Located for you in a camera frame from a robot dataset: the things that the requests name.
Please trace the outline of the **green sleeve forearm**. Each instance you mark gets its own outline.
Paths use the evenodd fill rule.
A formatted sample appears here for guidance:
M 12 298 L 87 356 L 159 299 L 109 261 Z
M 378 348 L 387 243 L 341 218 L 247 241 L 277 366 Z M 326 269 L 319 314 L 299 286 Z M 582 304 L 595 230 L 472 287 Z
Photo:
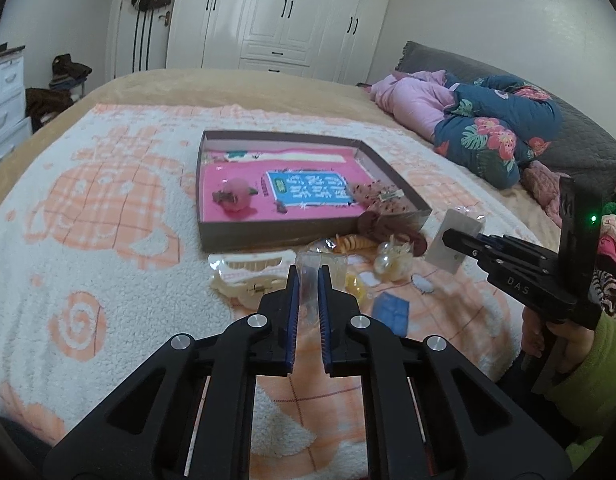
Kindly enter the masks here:
M 549 390 L 547 399 L 580 432 L 566 448 L 577 469 L 616 420 L 616 320 L 604 314 L 595 330 L 570 322 L 548 327 L 568 341 L 565 377 Z

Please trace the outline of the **person's right hand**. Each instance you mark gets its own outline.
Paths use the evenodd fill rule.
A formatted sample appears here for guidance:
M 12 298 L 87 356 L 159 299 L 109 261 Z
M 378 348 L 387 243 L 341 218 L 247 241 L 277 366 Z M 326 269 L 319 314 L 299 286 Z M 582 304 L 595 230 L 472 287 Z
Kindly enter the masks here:
M 566 321 L 549 323 L 529 307 L 523 310 L 522 350 L 540 359 L 555 354 L 555 372 L 570 374 L 582 364 L 594 343 L 594 331 Z

